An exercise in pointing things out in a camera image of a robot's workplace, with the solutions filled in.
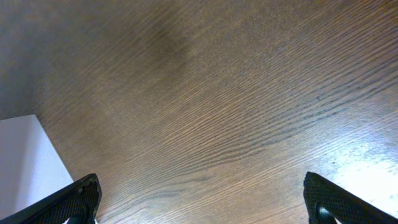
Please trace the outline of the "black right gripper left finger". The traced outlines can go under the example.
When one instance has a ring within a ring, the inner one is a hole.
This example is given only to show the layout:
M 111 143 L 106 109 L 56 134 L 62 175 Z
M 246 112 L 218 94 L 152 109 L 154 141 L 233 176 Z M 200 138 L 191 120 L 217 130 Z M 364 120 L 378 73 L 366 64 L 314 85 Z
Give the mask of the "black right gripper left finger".
M 7 224 L 95 224 L 101 201 L 96 174 L 88 174 L 31 206 L 1 220 Z

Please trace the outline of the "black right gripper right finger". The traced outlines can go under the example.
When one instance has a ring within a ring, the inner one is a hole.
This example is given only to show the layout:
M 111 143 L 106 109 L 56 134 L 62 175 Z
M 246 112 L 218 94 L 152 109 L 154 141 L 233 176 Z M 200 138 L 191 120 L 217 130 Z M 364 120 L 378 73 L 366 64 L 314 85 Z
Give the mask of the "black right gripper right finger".
M 303 186 L 309 224 L 397 223 L 397 218 L 314 172 L 306 173 Z

